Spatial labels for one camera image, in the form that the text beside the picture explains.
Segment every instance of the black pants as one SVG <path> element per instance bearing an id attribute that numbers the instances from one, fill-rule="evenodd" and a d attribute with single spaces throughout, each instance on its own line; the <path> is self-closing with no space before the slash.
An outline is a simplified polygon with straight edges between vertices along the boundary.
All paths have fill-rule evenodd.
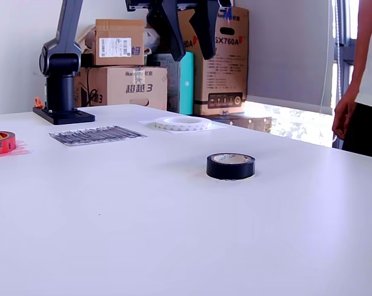
<path id="1" fill-rule="evenodd" d="M 372 107 L 357 104 L 346 132 L 343 150 L 372 157 Z"/>

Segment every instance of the white wall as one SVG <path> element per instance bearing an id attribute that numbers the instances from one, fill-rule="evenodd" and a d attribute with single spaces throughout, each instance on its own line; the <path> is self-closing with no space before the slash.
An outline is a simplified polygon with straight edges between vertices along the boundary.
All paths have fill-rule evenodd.
<path id="1" fill-rule="evenodd" d="M 55 37 L 62 0 L 0 0 L 0 114 L 26 112 L 44 97 L 39 71 L 42 45 Z M 127 12 L 124 0 L 84 0 L 79 34 L 95 19 L 145 19 Z"/>

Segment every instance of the window blind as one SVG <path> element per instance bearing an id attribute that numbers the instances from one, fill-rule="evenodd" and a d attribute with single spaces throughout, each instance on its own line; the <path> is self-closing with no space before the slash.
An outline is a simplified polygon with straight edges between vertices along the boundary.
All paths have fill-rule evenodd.
<path id="1" fill-rule="evenodd" d="M 248 100 L 332 114 L 331 0 L 236 0 L 249 10 Z"/>

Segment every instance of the black tape roll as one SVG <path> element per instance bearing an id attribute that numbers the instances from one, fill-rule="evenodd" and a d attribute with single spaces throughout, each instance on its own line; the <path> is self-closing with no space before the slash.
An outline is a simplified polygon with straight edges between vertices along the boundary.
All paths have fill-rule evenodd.
<path id="1" fill-rule="evenodd" d="M 221 153 L 208 156 L 206 173 L 219 180 L 243 180 L 254 176 L 256 159 L 252 156 Z"/>

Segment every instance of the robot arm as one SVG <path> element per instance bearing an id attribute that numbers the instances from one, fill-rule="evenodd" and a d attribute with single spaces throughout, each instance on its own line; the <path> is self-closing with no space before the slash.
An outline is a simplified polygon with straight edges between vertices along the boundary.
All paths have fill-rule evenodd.
<path id="1" fill-rule="evenodd" d="M 195 9 L 192 24 L 205 59 L 215 56 L 215 29 L 219 2 L 230 7 L 230 0 L 126 0 L 128 11 L 148 9 L 148 23 L 171 48 L 172 56 L 180 61 L 185 46 L 179 28 L 178 10 Z M 81 68 L 81 48 L 75 43 L 76 29 L 83 0 L 63 0 L 62 10 L 53 40 L 42 47 L 39 66 L 46 77 L 47 100 L 43 109 L 33 111 L 54 125 L 94 121 L 93 115 L 76 110 L 74 76 Z"/>

